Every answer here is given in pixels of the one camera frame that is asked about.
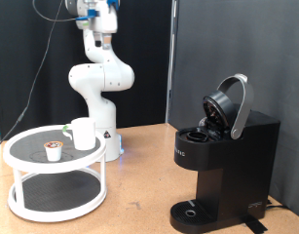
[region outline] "white cup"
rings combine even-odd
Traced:
[[[89,117],[78,118],[71,121],[71,124],[67,124],[63,127],[62,133],[66,137],[70,137],[72,140],[72,135],[66,130],[70,129],[73,133],[74,147],[78,150],[89,150],[93,149],[96,145],[94,119]]]
[[[61,141],[50,141],[44,144],[46,155],[50,162],[56,162],[60,160],[62,146],[63,143]]]

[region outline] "drip tray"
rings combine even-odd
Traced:
[[[170,209],[170,224],[183,233],[214,230],[216,221],[196,200],[177,203]]]
[[[89,173],[73,171],[35,175],[25,180],[22,188],[26,209],[61,212],[89,203],[99,194],[100,182]]]

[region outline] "table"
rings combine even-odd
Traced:
[[[62,134],[63,125],[32,129],[12,137],[4,147],[4,161],[13,168],[15,183],[8,204],[16,215],[40,222],[56,222],[87,214],[106,197],[104,137],[80,151]],[[61,159],[47,160],[44,143],[63,142]],[[87,166],[100,160],[100,174]],[[28,172],[22,176],[21,171]]]
[[[7,197],[14,183],[13,169],[0,147],[0,234],[179,234],[169,223],[170,208],[196,196],[197,172],[174,162],[176,129],[169,124],[118,129],[125,153],[107,166],[107,198],[88,214],[63,222],[31,222],[10,211]],[[100,164],[90,165],[98,170]],[[273,205],[279,203],[269,197]],[[271,209],[260,221],[265,234],[299,234],[299,216]],[[252,234],[236,225],[211,234]]]

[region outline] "coffee machine lid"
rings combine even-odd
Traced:
[[[243,101],[237,110],[225,93],[236,82],[243,86]],[[254,91],[248,83],[247,77],[236,74],[226,78],[217,88],[217,91],[204,98],[204,109],[207,119],[223,130],[231,129],[231,138],[237,139],[241,136],[247,117],[254,101]]]
[[[207,120],[222,130],[232,129],[237,117],[235,105],[220,91],[204,98],[204,110]]]

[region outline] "power cord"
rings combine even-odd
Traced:
[[[282,208],[282,209],[288,209],[289,210],[289,208],[287,206],[279,205],[279,206],[268,206],[268,207],[266,207],[266,211],[268,211],[270,209],[273,209],[273,208]]]
[[[43,59],[42,59],[42,61],[41,61],[40,66],[39,66],[38,72],[37,72],[36,75],[35,75],[35,78],[34,78],[34,81],[33,81],[33,84],[32,84],[32,88],[31,88],[31,90],[30,90],[30,94],[29,94],[29,99],[28,99],[27,105],[26,105],[26,107],[23,109],[22,113],[21,113],[20,116],[18,117],[18,119],[17,119],[16,123],[13,125],[13,127],[12,127],[12,128],[9,130],[9,132],[8,132],[2,139],[1,139],[1,141],[0,141],[0,145],[1,145],[1,143],[7,138],[7,136],[13,131],[13,129],[17,126],[17,124],[22,120],[22,118],[23,118],[23,116],[24,116],[24,114],[25,114],[25,111],[26,111],[26,110],[28,109],[28,107],[29,107],[30,100],[31,100],[31,95],[32,95],[32,91],[33,91],[33,89],[34,89],[35,82],[36,82],[36,80],[37,80],[37,78],[38,78],[38,76],[39,76],[40,70],[41,70],[41,68],[42,68],[42,66],[43,66],[44,60],[45,60],[45,58],[46,58],[46,56],[47,56],[47,54],[48,54],[49,48],[50,48],[50,42],[51,42],[51,38],[52,38],[52,33],[53,33],[53,31],[54,31],[56,22],[57,22],[57,21],[70,21],[70,20],[74,20],[74,19],[57,20],[58,15],[59,15],[59,12],[60,12],[61,5],[62,5],[62,1],[63,1],[63,0],[61,0],[61,2],[60,2],[59,8],[58,8],[58,11],[57,11],[57,14],[56,14],[56,18],[55,18],[55,19],[47,19],[47,18],[43,17],[43,16],[36,10],[35,4],[34,4],[34,3],[35,3],[35,0],[32,0],[32,5],[33,5],[33,8],[34,8],[34,10],[36,11],[36,13],[37,13],[39,16],[41,16],[42,18],[44,18],[45,20],[50,20],[50,21],[53,21],[54,23],[53,23],[53,26],[52,26],[52,29],[51,29],[51,32],[50,32],[50,36],[49,36],[49,39],[48,39],[48,44],[47,44],[47,48],[46,48],[45,54],[44,54],[44,56],[43,56]]]
[[[43,16],[41,13],[39,13],[39,11],[36,9],[36,7],[35,7],[35,0],[32,0],[32,6],[33,6],[35,12],[36,12],[41,18],[43,18],[43,19],[45,19],[45,20],[54,21],[54,22],[57,22],[57,21],[72,21],[72,20],[75,20],[75,18],[74,18],[74,19],[49,19],[49,18],[44,17],[44,16]]]

